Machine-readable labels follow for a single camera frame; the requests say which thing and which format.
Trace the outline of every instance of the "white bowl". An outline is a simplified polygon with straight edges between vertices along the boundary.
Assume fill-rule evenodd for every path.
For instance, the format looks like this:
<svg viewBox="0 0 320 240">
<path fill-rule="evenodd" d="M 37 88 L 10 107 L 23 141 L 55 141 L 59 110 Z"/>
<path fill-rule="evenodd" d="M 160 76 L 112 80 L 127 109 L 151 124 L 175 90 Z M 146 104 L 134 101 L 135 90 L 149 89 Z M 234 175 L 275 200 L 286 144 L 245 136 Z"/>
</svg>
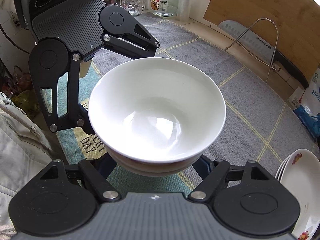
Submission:
<svg viewBox="0 0 320 240">
<path fill-rule="evenodd" d="M 226 120 L 217 85 L 168 58 L 141 58 L 105 74 L 89 99 L 91 125 L 120 165 L 146 176 L 192 165 Z"/>
</svg>

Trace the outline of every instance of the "cleaver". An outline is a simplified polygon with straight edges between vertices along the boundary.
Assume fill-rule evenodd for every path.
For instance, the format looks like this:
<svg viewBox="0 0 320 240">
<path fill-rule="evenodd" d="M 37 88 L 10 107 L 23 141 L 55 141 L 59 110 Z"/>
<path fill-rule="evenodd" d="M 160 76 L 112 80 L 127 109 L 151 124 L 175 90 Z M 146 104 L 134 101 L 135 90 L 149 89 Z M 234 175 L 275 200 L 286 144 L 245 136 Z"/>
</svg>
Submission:
<svg viewBox="0 0 320 240">
<path fill-rule="evenodd" d="M 242 24 L 232 20 L 223 21 L 218 25 L 218 27 L 231 35 L 234 39 L 237 39 L 247 29 Z M 248 30 L 247 33 L 239 40 L 239 42 L 241 42 L 242 45 L 244 45 L 258 58 L 264 60 L 268 64 L 271 63 L 272 54 L 275 51 L 275 48 L 253 31 Z M 277 49 L 274 58 L 274 62 L 276 61 L 280 62 L 286 71 L 300 82 L 303 88 L 307 88 L 309 86 L 307 79 L 302 74 L 300 69 L 298 69 Z"/>
</svg>

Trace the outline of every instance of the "wire stand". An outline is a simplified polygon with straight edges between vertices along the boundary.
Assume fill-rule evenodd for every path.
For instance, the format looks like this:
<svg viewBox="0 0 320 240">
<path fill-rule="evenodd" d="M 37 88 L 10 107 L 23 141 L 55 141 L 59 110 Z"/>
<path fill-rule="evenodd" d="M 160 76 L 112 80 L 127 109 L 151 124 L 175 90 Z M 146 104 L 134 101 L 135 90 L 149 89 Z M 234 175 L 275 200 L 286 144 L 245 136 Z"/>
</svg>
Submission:
<svg viewBox="0 0 320 240">
<path fill-rule="evenodd" d="M 250 30 L 252 28 L 252 26 L 254 26 L 257 22 L 261 21 L 261 20 L 266 20 L 266 21 L 269 21 L 271 22 L 274 27 L 276 28 L 276 31 L 277 31 L 277 40 L 276 40 L 276 45 L 275 45 L 275 50 L 273 51 L 273 54 L 272 54 L 272 58 L 271 58 L 271 62 L 270 64 L 268 63 L 265 63 L 264 61 L 262 61 L 260 58 L 258 58 L 256 55 L 254 55 L 253 53 L 251 53 L 250 51 L 248 51 L 242 44 L 241 42 L 239 42 L 239 40 L 247 33 L 248 30 Z M 266 82 L 268 81 L 268 78 L 269 78 L 269 75 L 270 75 L 270 71 L 271 69 L 279 72 L 281 68 L 279 69 L 276 69 L 275 67 L 273 67 L 273 61 L 274 61 L 274 58 L 275 58 L 275 53 L 276 53 L 276 49 L 277 49 L 277 45 L 278 45 L 278 40 L 279 40 L 279 31 L 278 31 L 278 28 L 276 26 L 276 24 L 271 21 L 270 19 L 268 18 L 260 18 L 258 20 L 256 20 L 249 28 L 247 28 L 230 46 L 226 47 L 224 50 L 227 51 L 231 46 L 233 46 L 235 43 L 238 43 L 242 48 L 245 49 L 246 52 L 248 52 L 251 56 L 253 56 L 256 60 L 260 61 L 261 63 L 267 65 L 269 67 L 269 71 L 268 71 L 268 75 L 267 75 L 267 78 L 266 78 Z"/>
</svg>

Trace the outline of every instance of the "knife handle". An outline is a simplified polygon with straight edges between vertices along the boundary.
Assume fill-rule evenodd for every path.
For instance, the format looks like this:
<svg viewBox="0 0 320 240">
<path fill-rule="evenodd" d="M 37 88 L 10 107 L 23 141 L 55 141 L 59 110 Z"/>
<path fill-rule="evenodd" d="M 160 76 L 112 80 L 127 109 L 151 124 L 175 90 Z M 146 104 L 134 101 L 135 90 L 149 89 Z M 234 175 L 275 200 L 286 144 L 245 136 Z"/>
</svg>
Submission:
<svg viewBox="0 0 320 240">
<path fill-rule="evenodd" d="M 304 89 L 309 86 L 306 77 L 302 74 L 300 69 L 298 69 L 290 60 L 288 60 L 281 52 L 276 50 L 274 62 L 280 62 L 285 70 L 296 80 L 300 82 Z"/>
</svg>

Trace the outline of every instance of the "jar label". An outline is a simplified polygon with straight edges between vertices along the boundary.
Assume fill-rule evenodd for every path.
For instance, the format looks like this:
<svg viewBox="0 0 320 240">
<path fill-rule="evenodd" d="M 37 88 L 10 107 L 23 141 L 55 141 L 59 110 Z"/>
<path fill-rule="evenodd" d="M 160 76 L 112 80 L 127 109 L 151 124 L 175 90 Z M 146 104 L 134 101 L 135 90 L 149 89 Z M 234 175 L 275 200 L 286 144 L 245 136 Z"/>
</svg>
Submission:
<svg viewBox="0 0 320 240">
<path fill-rule="evenodd" d="M 168 7 L 167 0 L 150 0 L 151 8 L 155 11 L 166 12 Z"/>
</svg>

